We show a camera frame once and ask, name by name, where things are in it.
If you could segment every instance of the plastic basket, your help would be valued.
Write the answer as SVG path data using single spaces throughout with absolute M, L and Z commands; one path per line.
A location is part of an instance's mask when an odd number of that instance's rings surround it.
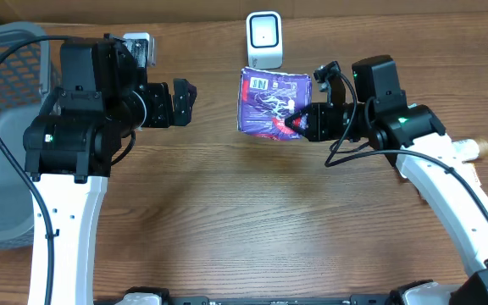
M 42 28 L 28 22 L 1 25 L 0 54 L 16 42 L 43 35 Z M 57 77 L 50 64 L 48 42 L 22 47 L 0 66 L 0 136 L 21 164 L 25 161 L 24 130 Z M 31 194 L 0 151 L 0 249 L 32 242 Z

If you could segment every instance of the white ring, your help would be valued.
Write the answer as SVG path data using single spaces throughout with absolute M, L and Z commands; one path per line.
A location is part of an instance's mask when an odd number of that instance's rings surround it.
M 144 122 L 146 122 L 146 114 L 147 114 L 147 111 L 146 111 L 146 104 L 144 103 L 144 100 L 142 99 L 142 97 L 141 97 L 141 96 L 140 96 L 138 93 L 136 93 L 135 91 L 134 91 L 133 93 L 135 93 L 135 94 L 136 94 L 136 95 L 139 97 L 139 99 L 140 99 L 140 100 L 141 100 L 141 102 L 142 102 L 142 106 L 144 107 L 144 119 L 142 120 L 141 125 L 137 127 L 137 128 L 141 128 L 141 127 L 142 127 L 142 125 L 144 125 Z

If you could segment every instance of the barcode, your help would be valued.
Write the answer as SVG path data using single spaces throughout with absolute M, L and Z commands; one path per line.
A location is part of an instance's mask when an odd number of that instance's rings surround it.
M 269 80 L 261 79 L 258 77 L 252 77 L 250 78 L 250 88 L 267 90 L 269 89 Z

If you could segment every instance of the purple package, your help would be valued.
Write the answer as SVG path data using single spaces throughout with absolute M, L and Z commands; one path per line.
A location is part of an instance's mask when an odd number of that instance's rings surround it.
M 238 94 L 237 128 L 248 135 L 274 140 L 299 139 L 284 120 L 310 104 L 312 81 L 308 75 L 291 75 L 244 68 Z M 304 127 L 302 119 L 296 122 Z

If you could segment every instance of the wooden table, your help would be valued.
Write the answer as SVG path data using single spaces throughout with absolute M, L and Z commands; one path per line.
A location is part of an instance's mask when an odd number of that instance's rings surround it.
M 157 39 L 150 81 L 185 77 L 198 99 L 188 127 L 139 132 L 114 166 L 97 231 L 95 297 L 131 286 L 327 297 L 465 280 L 440 222 L 385 158 L 326 169 L 327 142 L 236 131 L 243 21 L 47 29 L 129 31 Z M 430 106 L 454 139 L 488 139 L 488 14 L 288 19 L 283 31 L 283 71 L 311 74 L 338 60 L 349 74 L 353 62 L 388 53 L 410 103 Z M 313 100 L 325 100 L 316 85 Z M 477 168 L 488 194 L 488 158 Z M 30 266 L 30 248 L 0 252 L 0 303 L 26 303 Z

